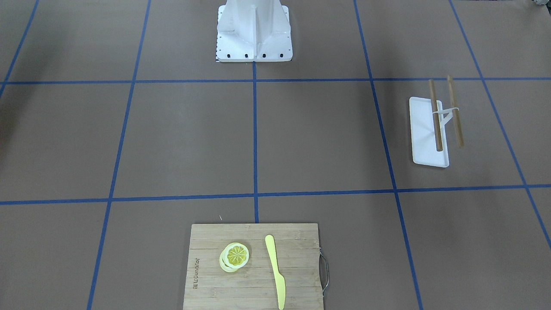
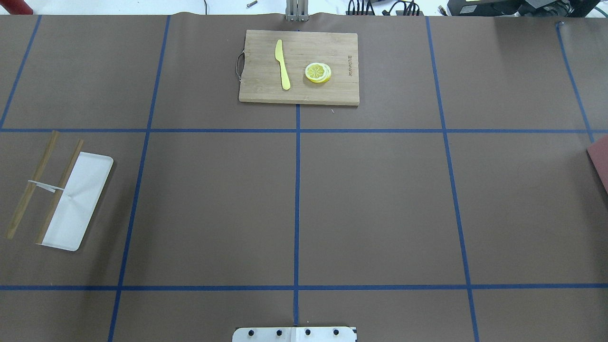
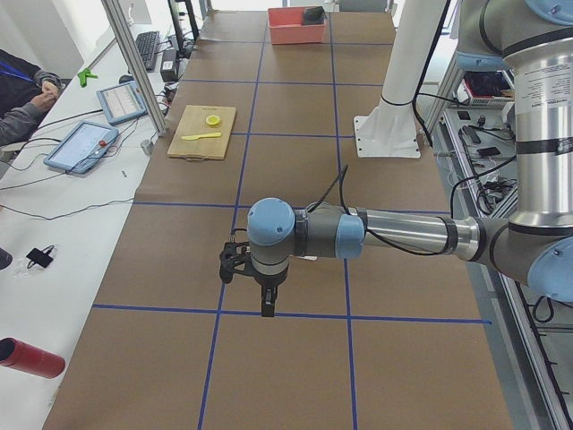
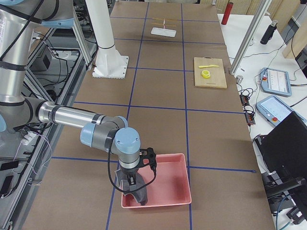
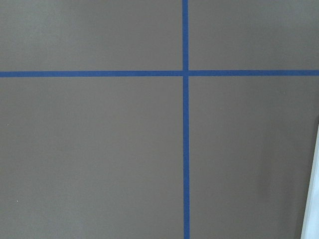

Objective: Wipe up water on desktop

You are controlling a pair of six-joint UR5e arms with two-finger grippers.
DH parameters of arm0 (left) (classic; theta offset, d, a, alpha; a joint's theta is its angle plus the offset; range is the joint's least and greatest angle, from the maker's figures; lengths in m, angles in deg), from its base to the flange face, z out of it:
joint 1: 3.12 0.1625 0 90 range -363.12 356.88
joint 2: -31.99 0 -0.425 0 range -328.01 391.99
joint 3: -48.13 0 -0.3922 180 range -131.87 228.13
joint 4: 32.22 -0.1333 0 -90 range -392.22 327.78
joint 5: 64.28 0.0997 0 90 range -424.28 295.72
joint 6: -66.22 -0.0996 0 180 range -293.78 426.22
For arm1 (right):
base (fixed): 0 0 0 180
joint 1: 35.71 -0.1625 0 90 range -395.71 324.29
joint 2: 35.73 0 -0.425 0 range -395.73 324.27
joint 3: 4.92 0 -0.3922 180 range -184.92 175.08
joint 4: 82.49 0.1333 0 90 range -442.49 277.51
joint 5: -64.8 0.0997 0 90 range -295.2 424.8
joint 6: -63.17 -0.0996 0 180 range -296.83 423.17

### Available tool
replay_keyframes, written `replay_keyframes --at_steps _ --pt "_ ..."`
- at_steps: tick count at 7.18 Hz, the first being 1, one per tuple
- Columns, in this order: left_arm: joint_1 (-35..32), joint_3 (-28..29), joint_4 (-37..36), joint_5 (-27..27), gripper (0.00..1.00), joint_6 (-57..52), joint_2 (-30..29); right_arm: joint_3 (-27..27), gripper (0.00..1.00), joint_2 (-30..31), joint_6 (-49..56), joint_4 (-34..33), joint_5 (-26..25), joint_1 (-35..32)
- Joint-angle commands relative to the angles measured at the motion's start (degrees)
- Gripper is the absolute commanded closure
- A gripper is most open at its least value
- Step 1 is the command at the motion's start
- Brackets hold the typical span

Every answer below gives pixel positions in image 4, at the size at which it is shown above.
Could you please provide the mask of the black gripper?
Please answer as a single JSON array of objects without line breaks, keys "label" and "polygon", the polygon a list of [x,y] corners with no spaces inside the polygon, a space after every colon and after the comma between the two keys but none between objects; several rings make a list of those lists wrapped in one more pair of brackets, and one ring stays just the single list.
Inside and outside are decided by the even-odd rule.
[{"label": "black gripper", "polygon": [[138,168],[120,168],[120,172],[122,173],[122,178],[127,179],[130,186],[136,185],[136,178],[139,178],[141,175],[138,173]]}]

